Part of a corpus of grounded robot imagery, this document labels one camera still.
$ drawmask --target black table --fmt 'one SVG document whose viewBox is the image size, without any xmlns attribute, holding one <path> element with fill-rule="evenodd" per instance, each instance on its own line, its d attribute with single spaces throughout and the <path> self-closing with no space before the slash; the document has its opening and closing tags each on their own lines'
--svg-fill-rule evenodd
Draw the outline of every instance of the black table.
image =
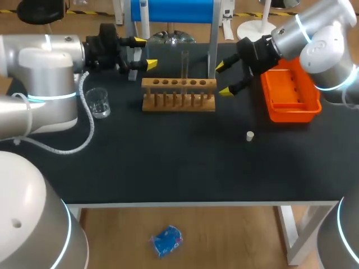
<svg viewBox="0 0 359 269">
<path fill-rule="evenodd" d="M 181 51 L 190 51 L 189 77 L 206 77 L 206 44 L 153 45 L 158 68 L 147 77 L 180 77 Z M 235 52 L 218 46 L 218 62 Z M 218 89 L 241 78 L 240 65 L 218 76 Z M 162 202 L 337 201 L 359 174 L 359 114 L 322 101 L 310 124 L 273 124 L 258 81 L 235 98 L 216 95 L 215 113 L 143 113 L 136 82 L 116 72 L 94 73 L 85 88 L 109 91 L 110 117 L 95 121 L 83 151 L 55 155 L 22 142 L 0 150 L 30 160 L 70 204 Z M 9 94 L 23 91 L 14 81 Z M 246 132 L 254 131 L 252 142 Z M 58 149 L 80 145 L 89 133 L 82 105 L 68 131 L 33 137 Z"/>
</svg>

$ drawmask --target wooden test tube rack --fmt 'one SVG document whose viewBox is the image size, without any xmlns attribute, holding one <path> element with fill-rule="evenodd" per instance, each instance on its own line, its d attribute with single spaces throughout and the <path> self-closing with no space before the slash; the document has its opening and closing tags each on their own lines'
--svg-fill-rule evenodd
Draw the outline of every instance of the wooden test tube rack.
<svg viewBox="0 0 359 269">
<path fill-rule="evenodd" d="M 142 88 L 146 89 L 142 111 L 215 111 L 216 79 L 143 78 Z"/>
</svg>

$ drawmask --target floor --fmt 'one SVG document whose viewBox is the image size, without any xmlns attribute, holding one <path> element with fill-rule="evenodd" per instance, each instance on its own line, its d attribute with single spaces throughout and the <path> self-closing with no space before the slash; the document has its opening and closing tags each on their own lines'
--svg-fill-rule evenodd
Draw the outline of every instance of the floor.
<svg viewBox="0 0 359 269">
<path fill-rule="evenodd" d="M 72 10 L 113 13 L 111 0 L 88 0 L 87 6 L 72 6 Z M 313 1 L 301 0 L 292 10 L 300 12 Z M 19 0 L 2 0 L 0 10 L 15 9 Z M 359 1 L 352 0 L 359 11 Z M 257 0 L 236 0 L 236 13 L 262 12 Z M 270 17 L 279 26 L 288 17 Z M 235 17 L 232 29 L 246 21 L 259 19 Z M 52 24 L 54 34 L 78 34 L 81 38 L 96 35 L 101 22 L 113 22 L 111 17 L 68 15 Z M 151 33 L 166 29 L 166 24 L 151 24 Z M 209 25 L 175 24 L 176 30 L 193 35 L 197 42 L 209 40 Z M 118 27 L 120 35 L 123 27 Z M 0 14 L 0 34 L 42 34 L 43 26 L 27 25 L 14 14 Z M 348 36 L 353 59 L 359 61 L 359 26 Z M 224 42 L 220 31 L 219 42 Z M 10 78 L 0 78 L 0 92 L 6 92 Z M 294 207 L 299 220 L 305 207 Z M 122 208 L 91 209 L 82 216 L 90 245 L 90 269 L 106 268 L 245 268 L 285 269 L 287 266 L 283 238 L 277 211 L 273 207 L 192 207 L 192 208 Z M 167 225 L 178 227 L 184 242 L 175 252 L 158 259 L 149 239 Z M 299 269 L 319 268 L 313 252 Z"/>
</svg>

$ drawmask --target blue plastic bag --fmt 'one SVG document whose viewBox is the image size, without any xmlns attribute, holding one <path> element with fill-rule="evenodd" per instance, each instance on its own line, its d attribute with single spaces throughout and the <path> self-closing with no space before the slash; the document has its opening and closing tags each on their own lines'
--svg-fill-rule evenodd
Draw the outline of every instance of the blue plastic bag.
<svg viewBox="0 0 359 269">
<path fill-rule="evenodd" d="M 181 232 L 174 226 L 169 226 L 157 236 L 151 237 L 154 249 L 159 258 L 162 258 L 178 248 L 182 242 Z"/>
</svg>

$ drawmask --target orange container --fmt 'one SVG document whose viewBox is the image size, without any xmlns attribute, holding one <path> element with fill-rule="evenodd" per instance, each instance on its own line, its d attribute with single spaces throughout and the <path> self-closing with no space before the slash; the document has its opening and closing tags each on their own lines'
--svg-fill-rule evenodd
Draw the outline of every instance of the orange container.
<svg viewBox="0 0 359 269">
<path fill-rule="evenodd" d="M 260 79 L 273 122 L 310 122 L 321 112 L 319 91 L 301 68 L 299 59 L 280 60 Z"/>
</svg>

